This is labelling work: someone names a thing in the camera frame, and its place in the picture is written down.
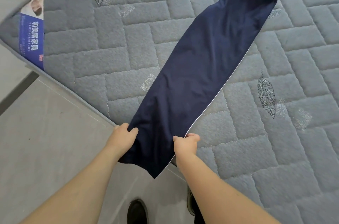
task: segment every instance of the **blue label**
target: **blue label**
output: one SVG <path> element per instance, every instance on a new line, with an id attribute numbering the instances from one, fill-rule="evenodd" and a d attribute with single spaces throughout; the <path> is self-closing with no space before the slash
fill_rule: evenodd
<path id="1" fill-rule="evenodd" d="M 43 20 L 21 13 L 19 31 L 20 54 L 37 67 L 43 68 Z"/>

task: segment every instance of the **mattress label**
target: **mattress label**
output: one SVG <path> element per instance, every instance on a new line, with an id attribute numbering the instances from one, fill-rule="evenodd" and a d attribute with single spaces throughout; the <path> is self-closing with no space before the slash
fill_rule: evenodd
<path id="1" fill-rule="evenodd" d="M 20 54 L 37 67 L 43 68 L 43 0 L 31 0 L 20 12 Z"/>

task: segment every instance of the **mattress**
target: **mattress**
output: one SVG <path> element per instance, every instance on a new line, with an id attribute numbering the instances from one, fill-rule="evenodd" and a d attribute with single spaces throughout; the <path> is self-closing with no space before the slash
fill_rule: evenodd
<path id="1" fill-rule="evenodd" d="M 217 1 L 45 0 L 45 71 L 35 70 L 129 122 L 176 42 Z M 278 0 L 190 130 L 197 155 L 282 223 L 339 222 L 338 21 L 339 0 Z M 8 18 L 0 38 L 20 57 L 18 26 L 19 15 Z"/>

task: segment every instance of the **forearm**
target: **forearm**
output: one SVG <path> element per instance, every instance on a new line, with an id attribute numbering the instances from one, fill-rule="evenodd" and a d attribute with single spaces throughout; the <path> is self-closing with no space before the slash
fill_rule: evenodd
<path id="1" fill-rule="evenodd" d="M 118 156 L 103 149 L 70 182 L 51 196 L 22 224 L 77 224 L 98 222 L 101 206 Z"/>
<path id="2" fill-rule="evenodd" d="M 220 179 L 196 155 L 181 158 L 180 170 L 207 224 L 278 223 L 260 206 Z"/>

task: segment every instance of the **hand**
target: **hand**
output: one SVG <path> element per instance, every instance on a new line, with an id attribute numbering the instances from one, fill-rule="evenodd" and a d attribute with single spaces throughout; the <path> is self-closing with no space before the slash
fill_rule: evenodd
<path id="1" fill-rule="evenodd" d="M 115 126 L 105 146 L 105 148 L 116 153 L 118 159 L 132 147 L 139 132 L 138 128 L 133 128 L 128 132 L 128 126 L 127 123 L 121 124 L 121 126 Z"/>
<path id="2" fill-rule="evenodd" d="M 180 168 L 180 161 L 183 157 L 196 155 L 200 136 L 197 134 L 189 133 L 185 138 L 173 136 L 173 141 L 174 152 L 177 156 L 177 166 L 178 168 Z"/>

